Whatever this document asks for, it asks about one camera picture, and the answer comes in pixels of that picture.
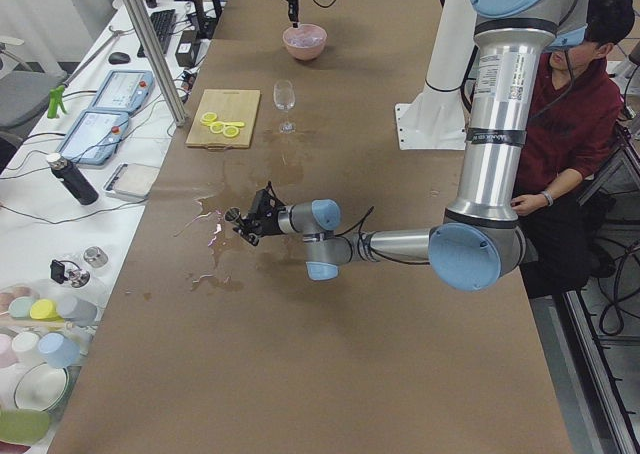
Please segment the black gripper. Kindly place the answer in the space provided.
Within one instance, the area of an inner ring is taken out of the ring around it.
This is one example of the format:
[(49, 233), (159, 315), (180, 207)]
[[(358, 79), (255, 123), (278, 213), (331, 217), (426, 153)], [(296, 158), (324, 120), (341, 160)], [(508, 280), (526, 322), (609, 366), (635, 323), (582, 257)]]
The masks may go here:
[(279, 235), (279, 212), (279, 209), (272, 209), (262, 213), (248, 213), (244, 218), (242, 237), (247, 242), (258, 242), (262, 237)]
[(299, 23), (299, 0), (286, 0), (288, 3), (288, 17), (293, 25)]

